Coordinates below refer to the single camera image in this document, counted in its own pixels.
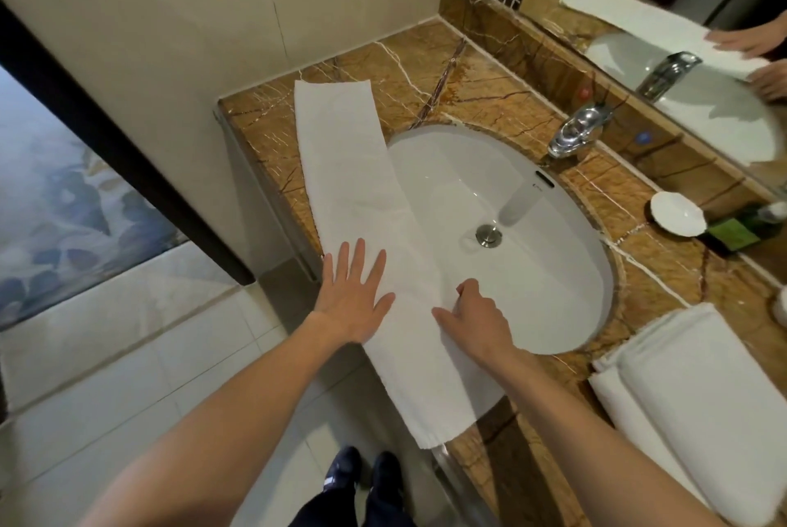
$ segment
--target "shoe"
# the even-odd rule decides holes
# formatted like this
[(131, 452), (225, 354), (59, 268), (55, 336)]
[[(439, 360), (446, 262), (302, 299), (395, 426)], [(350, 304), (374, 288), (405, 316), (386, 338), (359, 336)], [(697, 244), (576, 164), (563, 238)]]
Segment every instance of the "shoe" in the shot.
[(371, 491), (382, 502), (394, 507), (405, 507), (405, 482), (401, 476), (399, 459), (392, 452), (381, 452), (371, 470)]
[(363, 464), (357, 448), (354, 446), (342, 448), (330, 463), (328, 473), (325, 474), (323, 492), (337, 488), (351, 488), (353, 492), (358, 490), (360, 469)]

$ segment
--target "white sink basin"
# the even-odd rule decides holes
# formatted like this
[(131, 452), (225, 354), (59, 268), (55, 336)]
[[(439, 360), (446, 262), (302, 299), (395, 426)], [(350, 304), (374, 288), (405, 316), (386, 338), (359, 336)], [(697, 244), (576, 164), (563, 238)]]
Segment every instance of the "white sink basin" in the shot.
[[(604, 325), (614, 280), (599, 234), (535, 164), (453, 125), (396, 136), (389, 153), (446, 279), (477, 278), (508, 318), (518, 347), (570, 351)], [(502, 233), (496, 248), (476, 239), (485, 224)]]
[[(635, 90), (668, 52), (628, 34), (607, 34), (585, 56)], [(779, 158), (784, 135), (771, 111), (738, 80), (702, 65), (691, 70), (655, 107), (740, 164)]]

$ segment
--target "faucet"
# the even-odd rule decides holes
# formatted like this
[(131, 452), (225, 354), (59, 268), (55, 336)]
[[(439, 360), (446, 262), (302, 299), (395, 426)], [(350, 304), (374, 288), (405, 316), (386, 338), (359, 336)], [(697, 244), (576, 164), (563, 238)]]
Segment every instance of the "faucet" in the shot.
[(599, 138), (611, 118), (612, 108), (603, 103), (590, 102), (579, 107), (557, 130), (547, 146), (547, 154), (554, 159), (577, 154)]
[(656, 102), (672, 86), (680, 82), (702, 59), (690, 52), (675, 52), (653, 68), (637, 87), (637, 94), (648, 102)]

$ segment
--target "reflected hand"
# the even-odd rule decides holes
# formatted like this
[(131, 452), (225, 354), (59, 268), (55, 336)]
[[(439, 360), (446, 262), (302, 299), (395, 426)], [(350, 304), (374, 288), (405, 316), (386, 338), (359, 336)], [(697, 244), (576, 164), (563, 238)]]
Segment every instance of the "reflected hand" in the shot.
[(787, 36), (787, 17), (779, 15), (772, 22), (746, 30), (708, 32), (705, 40), (718, 43), (719, 51), (740, 51), (744, 59), (753, 59), (781, 45)]
[(764, 100), (787, 98), (787, 59), (759, 68), (748, 76), (748, 80)]
[(511, 328), (494, 300), (478, 292), (478, 281), (468, 278), (457, 287), (457, 313), (434, 307), (432, 315), (459, 348), (487, 370), (515, 353)]
[(380, 250), (365, 283), (360, 281), (364, 271), (366, 243), (355, 244), (352, 264), (349, 263), (349, 243), (339, 248), (339, 259), (334, 277), (331, 254), (323, 259), (323, 286), (314, 304), (314, 314), (336, 330), (342, 343), (365, 343), (382, 323), (396, 299), (393, 293), (380, 297), (375, 305), (377, 288), (386, 267), (386, 251)]

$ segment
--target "soap dish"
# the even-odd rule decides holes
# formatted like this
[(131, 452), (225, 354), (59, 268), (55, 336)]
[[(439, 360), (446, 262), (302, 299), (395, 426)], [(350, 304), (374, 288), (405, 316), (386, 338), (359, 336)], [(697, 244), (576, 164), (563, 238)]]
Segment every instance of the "soap dish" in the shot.
[(674, 235), (695, 237), (707, 229), (702, 209), (681, 193), (658, 192), (650, 199), (650, 213), (662, 229)]

